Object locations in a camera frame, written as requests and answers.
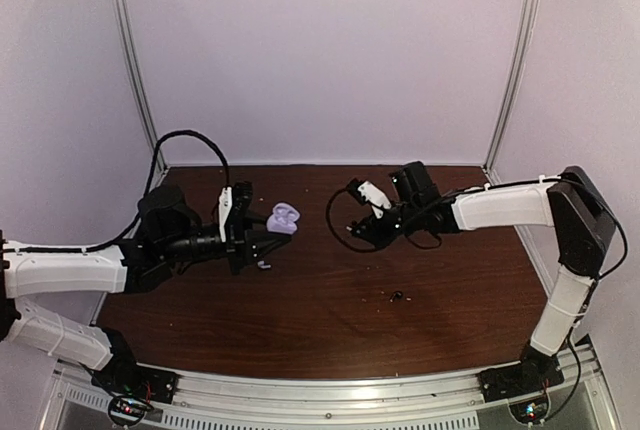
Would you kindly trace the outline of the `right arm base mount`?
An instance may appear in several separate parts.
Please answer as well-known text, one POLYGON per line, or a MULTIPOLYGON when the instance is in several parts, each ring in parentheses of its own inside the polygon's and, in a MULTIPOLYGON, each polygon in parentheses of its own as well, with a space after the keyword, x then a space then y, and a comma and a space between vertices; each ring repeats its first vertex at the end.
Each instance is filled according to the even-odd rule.
POLYGON ((564 382, 557 354, 546 355, 529 344, 516 363, 488 368, 477 378, 485 402, 542 392, 547 385, 564 382))

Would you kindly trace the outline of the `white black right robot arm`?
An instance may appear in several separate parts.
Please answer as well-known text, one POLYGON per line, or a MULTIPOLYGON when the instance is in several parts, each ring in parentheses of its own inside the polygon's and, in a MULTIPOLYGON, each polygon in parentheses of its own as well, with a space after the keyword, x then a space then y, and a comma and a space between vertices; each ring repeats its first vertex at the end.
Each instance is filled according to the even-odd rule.
POLYGON ((350 234, 375 251, 400 237, 426 232, 435 239, 493 228, 544 228, 553 233, 558 269, 528 343, 513 369, 519 390, 535 390, 584 317, 598 283, 618 221, 586 172, 570 166, 559 174, 520 182, 484 184, 443 194, 419 161, 391 173, 395 198, 370 181, 354 179, 347 193, 370 208, 350 234))

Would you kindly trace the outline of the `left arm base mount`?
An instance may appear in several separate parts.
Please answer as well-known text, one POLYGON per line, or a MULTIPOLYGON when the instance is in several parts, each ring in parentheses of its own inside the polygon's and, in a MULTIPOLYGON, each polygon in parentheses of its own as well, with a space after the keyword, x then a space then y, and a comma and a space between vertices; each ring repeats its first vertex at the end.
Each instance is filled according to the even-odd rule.
POLYGON ((91 371, 92 384, 107 392, 171 404, 178 375, 140 365, 120 332, 108 328, 103 332, 109 341, 111 358, 102 369, 91 371))

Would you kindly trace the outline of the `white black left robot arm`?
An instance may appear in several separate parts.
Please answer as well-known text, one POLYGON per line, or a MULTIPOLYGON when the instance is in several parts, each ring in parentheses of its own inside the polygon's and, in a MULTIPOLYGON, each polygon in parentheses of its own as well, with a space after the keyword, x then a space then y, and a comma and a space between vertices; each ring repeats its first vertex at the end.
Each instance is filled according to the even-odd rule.
POLYGON ((250 208, 248 182, 225 187, 218 219, 206 224, 176 185, 151 190, 138 203, 133 236, 95 247, 1 245, 1 337, 75 361, 123 394, 137 392, 144 374, 124 337, 115 330, 74 322, 29 301, 40 293, 150 292, 197 263, 226 260, 233 274, 262 261, 291 241, 299 212, 276 204, 270 215, 250 208))

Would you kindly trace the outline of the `lilac earbud charging case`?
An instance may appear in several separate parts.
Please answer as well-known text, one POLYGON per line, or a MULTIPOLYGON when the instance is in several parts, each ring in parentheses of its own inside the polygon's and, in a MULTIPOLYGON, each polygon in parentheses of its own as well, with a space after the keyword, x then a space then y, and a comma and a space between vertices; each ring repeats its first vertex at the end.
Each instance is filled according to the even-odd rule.
POLYGON ((297 223, 300 219, 299 211, 286 202, 277 203, 266 222, 269 232, 293 235, 297 232, 297 223))

